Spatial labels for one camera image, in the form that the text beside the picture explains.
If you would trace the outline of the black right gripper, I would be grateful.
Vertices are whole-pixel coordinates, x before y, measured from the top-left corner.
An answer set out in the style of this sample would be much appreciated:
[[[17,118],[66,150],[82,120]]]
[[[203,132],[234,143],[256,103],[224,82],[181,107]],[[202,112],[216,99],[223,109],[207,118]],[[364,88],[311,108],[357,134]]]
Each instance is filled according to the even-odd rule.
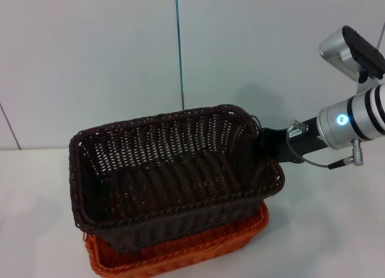
[[[319,138],[316,117],[306,120],[304,123],[308,126],[308,131],[289,138],[290,145],[295,152],[299,156],[304,156],[327,148],[327,145]],[[292,153],[287,145],[286,133],[287,129],[262,128],[259,132],[259,144],[263,151],[277,162],[300,164],[302,161]]]

